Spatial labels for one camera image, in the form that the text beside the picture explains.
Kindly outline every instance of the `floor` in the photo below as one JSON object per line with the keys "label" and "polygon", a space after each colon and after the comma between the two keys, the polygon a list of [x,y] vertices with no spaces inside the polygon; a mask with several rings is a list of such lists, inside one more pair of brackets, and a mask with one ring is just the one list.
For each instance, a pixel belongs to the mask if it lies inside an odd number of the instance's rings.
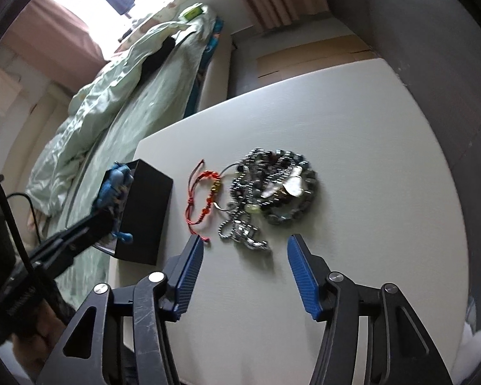
{"label": "floor", "polygon": [[228,98],[253,91],[257,84],[257,58],[288,47],[318,40],[352,35],[353,32],[334,17],[314,20],[267,35],[254,36],[236,42],[230,63]]}

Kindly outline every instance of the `human hand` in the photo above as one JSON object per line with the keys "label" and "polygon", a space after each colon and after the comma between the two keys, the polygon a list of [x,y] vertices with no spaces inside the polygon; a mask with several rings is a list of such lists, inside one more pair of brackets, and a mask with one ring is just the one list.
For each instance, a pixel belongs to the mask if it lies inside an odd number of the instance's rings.
{"label": "human hand", "polygon": [[64,323],[57,318],[52,308],[43,300],[37,309],[36,330],[38,334],[29,338],[12,335],[13,354],[33,380],[39,376],[65,328]]}

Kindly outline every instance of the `jewelry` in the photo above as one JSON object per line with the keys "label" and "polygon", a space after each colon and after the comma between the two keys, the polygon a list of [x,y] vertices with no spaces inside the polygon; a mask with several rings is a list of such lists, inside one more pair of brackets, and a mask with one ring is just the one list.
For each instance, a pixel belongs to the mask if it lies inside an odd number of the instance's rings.
{"label": "jewelry", "polygon": [[[255,241],[258,228],[250,224],[251,216],[262,214],[274,225],[287,225],[302,218],[315,196],[316,172],[303,155],[284,150],[253,149],[239,162],[227,166],[219,176],[233,166],[237,175],[229,190],[232,201],[227,208],[214,202],[218,210],[228,214],[219,225],[219,237],[234,239],[251,249],[270,250],[267,242]],[[225,233],[229,225],[232,228]]]}
{"label": "jewelry", "polygon": [[[203,171],[201,174],[198,175],[198,177],[194,180],[194,182],[191,185],[193,176],[195,175],[196,172],[198,172],[198,169],[204,164],[205,164],[204,159],[199,161],[199,163],[196,165],[194,170],[191,172],[189,176],[189,181],[187,182],[187,208],[185,209],[185,220],[187,222],[187,226],[189,227],[189,231],[193,235],[195,235],[196,232],[194,231],[192,226],[201,223],[205,218],[205,216],[210,213],[210,208],[212,207],[212,203],[214,202],[214,196],[218,193],[219,189],[221,188],[221,176],[219,175],[218,172],[215,172],[215,171]],[[214,182],[212,184],[212,188],[210,189],[210,193],[207,196],[207,203],[201,209],[199,218],[196,221],[191,221],[191,214],[194,210],[194,190],[196,189],[196,186],[198,185],[199,181],[201,181],[204,178],[211,178]],[[203,236],[200,236],[200,237],[203,239],[204,242],[208,242],[210,240],[208,237],[203,237]]]}

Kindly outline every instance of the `red cord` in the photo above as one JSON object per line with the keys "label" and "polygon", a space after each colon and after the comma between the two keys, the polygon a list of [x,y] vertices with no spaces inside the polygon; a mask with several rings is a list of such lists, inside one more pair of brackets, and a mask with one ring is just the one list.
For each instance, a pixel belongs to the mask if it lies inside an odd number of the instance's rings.
{"label": "red cord", "polygon": [[[196,172],[198,172],[198,169],[204,164],[205,164],[204,159],[199,161],[199,163],[196,165],[196,167],[193,169],[193,171],[189,175],[189,181],[187,182],[187,208],[185,209],[185,221],[187,222],[189,231],[193,235],[196,235],[197,233],[194,231],[194,229],[191,226],[201,223],[205,218],[205,216],[210,213],[210,208],[212,207],[212,203],[214,202],[214,196],[217,194],[217,191],[221,186],[221,176],[219,175],[218,172],[215,172],[215,171],[203,171],[201,174],[198,175],[198,177],[191,184],[192,178],[196,175]],[[199,218],[196,221],[192,221],[191,214],[194,210],[194,191],[199,181],[201,181],[204,178],[211,178],[214,180],[214,183],[212,185],[212,188],[210,189],[209,195],[207,196],[206,206],[204,206],[201,209],[201,214],[199,215]],[[204,242],[208,242],[210,240],[210,238],[208,237],[203,237],[203,236],[200,236],[200,237]]]}

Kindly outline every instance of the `black box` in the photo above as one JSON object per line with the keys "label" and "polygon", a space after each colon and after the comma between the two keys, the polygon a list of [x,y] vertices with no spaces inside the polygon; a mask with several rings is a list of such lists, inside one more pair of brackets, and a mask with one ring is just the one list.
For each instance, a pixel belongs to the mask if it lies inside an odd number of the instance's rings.
{"label": "black box", "polygon": [[134,240],[126,244],[116,239],[107,246],[95,247],[117,259],[155,265],[173,180],[141,159],[127,165],[134,182],[127,193],[119,231],[131,233]]}

